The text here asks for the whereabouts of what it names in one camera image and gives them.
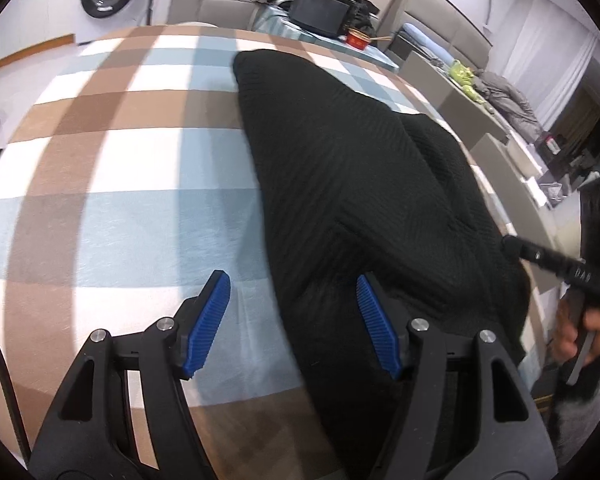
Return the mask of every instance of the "tiled floor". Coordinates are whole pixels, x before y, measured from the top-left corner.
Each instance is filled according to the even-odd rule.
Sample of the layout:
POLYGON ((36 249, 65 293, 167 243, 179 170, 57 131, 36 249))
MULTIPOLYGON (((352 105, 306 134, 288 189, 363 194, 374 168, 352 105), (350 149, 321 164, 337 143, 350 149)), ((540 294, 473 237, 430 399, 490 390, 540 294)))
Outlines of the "tiled floor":
POLYGON ((62 46, 0 68, 0 148, 7 145, 49 82, 82 48, 62 46))

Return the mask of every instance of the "wooden baseboard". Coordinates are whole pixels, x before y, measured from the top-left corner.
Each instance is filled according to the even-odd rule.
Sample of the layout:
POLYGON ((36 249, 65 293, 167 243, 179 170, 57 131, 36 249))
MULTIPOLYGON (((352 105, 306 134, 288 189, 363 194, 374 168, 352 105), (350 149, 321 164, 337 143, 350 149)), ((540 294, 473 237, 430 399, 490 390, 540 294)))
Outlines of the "wooden baseboard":
POLYGON ((51 50, 52 48, 58 48, 59 46, 69 45, 72 43, 75 43, 75 36, 73 34, 69 34, 67 36, 53 38, 52 40, 47 40, 43 41, 42 43, 28 46, 27 48, 23 48, 22 50, 14 52, 13 54, 9 54, 7 57, 0 59, 0 68, 15 61, 25 59, 26 57, 33 56, 34 54, 39 54, 45 50, 51 50))

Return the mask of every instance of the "red bowl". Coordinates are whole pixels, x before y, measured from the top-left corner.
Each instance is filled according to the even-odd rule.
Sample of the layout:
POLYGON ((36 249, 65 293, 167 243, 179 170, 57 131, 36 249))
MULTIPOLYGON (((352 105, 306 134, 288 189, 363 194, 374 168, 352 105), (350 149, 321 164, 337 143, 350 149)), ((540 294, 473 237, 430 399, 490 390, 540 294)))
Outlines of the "red bowl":
POLYGON ((350 28, 346 41, 348 45, 358 50, 365 50, 368 44, 371 43, 371 38, 359 30, 350 28))

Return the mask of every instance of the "checkered tablecloth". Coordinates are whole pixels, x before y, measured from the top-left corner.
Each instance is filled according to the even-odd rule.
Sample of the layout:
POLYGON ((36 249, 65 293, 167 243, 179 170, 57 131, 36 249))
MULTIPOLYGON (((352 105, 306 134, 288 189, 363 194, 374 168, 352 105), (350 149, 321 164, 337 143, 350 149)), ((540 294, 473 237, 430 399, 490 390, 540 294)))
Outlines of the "checkered tablecloth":
MULTIPOLYGON (((315 44, 168 25, 85 47, 0 158, 0 344, 32 438, 92 330, 144 330, 224 269, 229 307, 205 367, 184 383, 218 477, 314 480, 339 470, 280 326, 240 129, 232 60, 260 48, 311 60, 450 131, 398 76, 315 44)), ((152 463, 137 374, 130 390, 139 452, 152 463)), ((17 450, 1 392, 0 437, 17 450)))
POLYGON ((304 28, 298 27, 295 23, 291 23, 288 20, 288 13, 279 7, 262 6, 253 20, 251 30, 289 38, 290 40, 314 43, 330 50, 335 50, 336 52, 342 52, 358 59, 363 59, 391 72, 397 73, 400 70, 400 67, 376 47, 368 46, 365 50, 359 50, 340 40, 326 38, 325 36, 304 30, 304 28))

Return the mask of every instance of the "white curtain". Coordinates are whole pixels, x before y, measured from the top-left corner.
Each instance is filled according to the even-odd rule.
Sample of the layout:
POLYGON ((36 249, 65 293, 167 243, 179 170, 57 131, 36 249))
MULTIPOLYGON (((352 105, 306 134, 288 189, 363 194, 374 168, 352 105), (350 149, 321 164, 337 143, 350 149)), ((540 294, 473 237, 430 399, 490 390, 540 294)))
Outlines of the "white curtain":
POLYGON ((502 28, 487 69, 513 83, 548 130, 579 85, 597 39, 549 0, 516 0, 502 28))

